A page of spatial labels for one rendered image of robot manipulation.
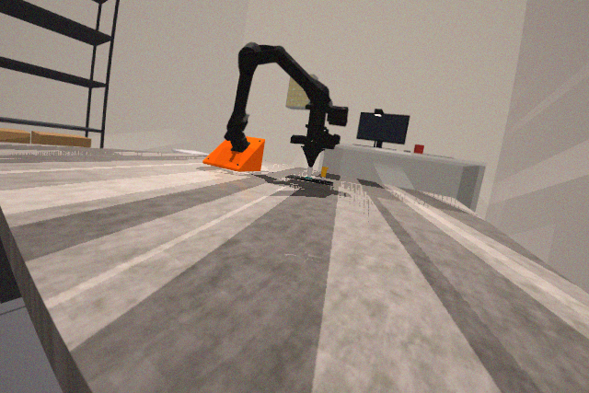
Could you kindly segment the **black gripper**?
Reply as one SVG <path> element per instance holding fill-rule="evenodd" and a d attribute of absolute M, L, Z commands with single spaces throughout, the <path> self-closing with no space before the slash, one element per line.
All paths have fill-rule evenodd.
<path fill-rule="evenodd" d="M 314 163 L 319 155 L 320 152 L 322 152 L 325 149 L 322 148 L 326 148 L 326 149 L 334 149 L 334 147 L 332 146 L 328 146 L 325 145 L 322 141 L 316 140 L 315 134 L 318 131 L 319 127 L 323 127 L 323 131 L 327 129 L 327 127 L 325 126 L 325 123 L 323 122 L 319 122 L 319 121 L 309 121 L 308 124 L 306 124 L 306 128 L 307 128 L 307 134 L 306 136 L 304 135 L 293 135 L 291 137 L 291 144 L 303 144 L 304 146 L 301 146 L 304 150 L 304 153 L 306 155 L 306 160 L 307 160 L 307 164 L 309 167 L 313 167 Z"/>

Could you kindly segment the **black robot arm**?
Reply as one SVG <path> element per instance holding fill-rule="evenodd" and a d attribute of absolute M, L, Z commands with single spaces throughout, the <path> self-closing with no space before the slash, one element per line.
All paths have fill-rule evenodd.
<path fill-rule="evenodd" d="M 243 152 L 249 145 L 247 137 L 242 133 L 248 123 L 246 108 L 252 78 L 258 64 L 277 63 L 293 80 L 305 90 L 311 102 L 306 105 L 310 109 L 308 121 L 327 121 L 332 125 L 346 126 L 348 107 L 333 106 L 329 96 L 329 88 L 319 80 L 312 78 L 305 69 L 295 61 L 282 46 L 258 45 L 249 42 L 238 54 L 239 79 L 234 111 L 227 124 L 224 138 L 232 144 L 231 151 Z M 335 147 L 340 143 L 338 134 L 330 134 L 329 129 L 323 131 L 319 127 L 315 134 L 316 140 L 325 145 Z"/>

